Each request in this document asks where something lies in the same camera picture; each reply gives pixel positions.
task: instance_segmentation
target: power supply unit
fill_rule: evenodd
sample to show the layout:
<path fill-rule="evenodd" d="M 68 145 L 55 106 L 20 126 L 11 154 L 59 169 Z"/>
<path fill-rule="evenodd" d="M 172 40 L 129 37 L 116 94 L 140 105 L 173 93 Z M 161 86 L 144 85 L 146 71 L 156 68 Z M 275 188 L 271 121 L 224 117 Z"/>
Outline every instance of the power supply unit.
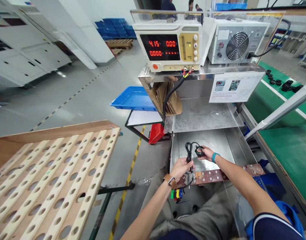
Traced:
<path fill-rule="evenodd" d="M 246 63 L 256 53 L 270 23 L 217 19 L 208 58 L 211 64 Z"/>

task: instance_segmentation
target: green workbench surface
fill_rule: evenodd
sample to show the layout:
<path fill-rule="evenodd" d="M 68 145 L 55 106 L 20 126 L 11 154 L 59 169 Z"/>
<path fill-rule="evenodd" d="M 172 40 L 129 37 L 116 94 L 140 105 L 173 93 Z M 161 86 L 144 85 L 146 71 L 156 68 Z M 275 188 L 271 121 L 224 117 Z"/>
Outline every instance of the green workbench surface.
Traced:
<path fill-rule="evenodd" d="M 280 79 L 282 81 L 282 84 L 287 80 L 291 79 L 285 74 L 263 62 L 260 62 L 259 65 L 266 70 L 270 69 L 272 71 L 271 73 L 273 74 L 274 79 Z M 266 75 L 263 77 L 263 80 L 269 83 L 269 79 Z M 294 81 L 292 85 L 298 86 L 300 84 Z M 281 91 L 282 86 L 270 86 L 273 87 L 276 91 L 278 91 L 286 99 L 289 99 L 291 96 L 294 95 L 292 91 Z M 260 82 L 248 102 L 245 103 L 245 105 L 254 117 L 254 119 L 259 123 L 266 117 L 268 117 L 272 112 L 274 112 L 283 103 L 284 101 L 282 99 L 280 99 L 274 92 L 272 92 L 263 82 Z M 299 109 L 306 114 L 306 103 L 302 104 Z M 297 112 L 292 111 L 270 128 L 293 127 L 302 125 L 306 125 L 306 121 Z"/>
<path fill-rule="evenodd" d="M 281 73 L 280 71 L 276 70 L 275 68 L 271 67 L 270 65 L 267 65 L 266 63 L 260 61 L 259 66 L 261 66 L 262 68 L 264 68 L 265 70 L 270 69 L 271 70 L 271 74 L 273 75 L 274 79 L 280 79 L 282 81 L 282 85 L 283 83 L 285 83 L 287 80 L 292 80 L 292 86 L 297 87 L 299 85 L 302 85 L 301 83 L 295 81 L 294 79 L 290 78 L 289 76 L 285 75 L 284 73 Z M 267 75 L 265 75 L 263 77 L 263 80 L 265 82 L 267 82 L 268 84 L 270 84 L 270 80 L 268 78 Z M 282 85 L 281 86 L 277 86 L 276 84 L 271 85 L 270 86 L 272 88 L 274 88 L 279 94 L 281 94 L 283 97 L 285 97 L 286 99 L 289 99 L 290 97 L 292 97 L 295 93 L 293 91 L 287 91 L 287 92 L 283 92 L 282 89 Z M 306 114 L 306 103 L 303 103 L 301 106 L 298 107 L 298 109 L 300 109 L 303 113 Z"/>
<path fill-rule="evenodd" d="M 306 201 L 306 125 L 262 130 L 260 135 Z"/>

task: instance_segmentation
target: instruction sheet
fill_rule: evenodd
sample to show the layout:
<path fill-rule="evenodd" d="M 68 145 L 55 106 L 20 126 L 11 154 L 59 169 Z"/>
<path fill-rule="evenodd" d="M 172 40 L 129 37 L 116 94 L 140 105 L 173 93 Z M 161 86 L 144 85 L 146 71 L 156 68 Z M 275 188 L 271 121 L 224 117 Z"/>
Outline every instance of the instruction sheet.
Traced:
<path fill-rule="evenodd" d="M 210 103 L 247 102 L 265 72 L 216 74 Z"/>

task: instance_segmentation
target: blue wristband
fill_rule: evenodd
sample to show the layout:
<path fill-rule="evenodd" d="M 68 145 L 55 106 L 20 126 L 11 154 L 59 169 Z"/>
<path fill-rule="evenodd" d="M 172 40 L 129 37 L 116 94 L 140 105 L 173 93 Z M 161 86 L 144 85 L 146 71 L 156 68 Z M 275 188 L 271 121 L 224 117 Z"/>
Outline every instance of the blue wristband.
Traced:
<path fill-rule="evenodd" d="M 215 163 L 215 157 L 216 157 L 216 155 L 219 155 L 218 153 L 213 153 L 213 155 L 212 155 L 212 162 L 213 163 Z"/>

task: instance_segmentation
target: fan grille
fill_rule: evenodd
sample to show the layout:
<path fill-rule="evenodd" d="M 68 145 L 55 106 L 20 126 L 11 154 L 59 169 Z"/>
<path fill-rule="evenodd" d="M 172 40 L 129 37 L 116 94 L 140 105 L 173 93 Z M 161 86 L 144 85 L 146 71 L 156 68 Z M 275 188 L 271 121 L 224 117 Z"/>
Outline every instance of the fan grille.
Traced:
<path fill-rule="evenodd" d="M 226 46 L 226 56 L 230 60 L 237 60 L 245 53 L 249 45 L 249 38 L 245 32 L 235 33 Z"/>

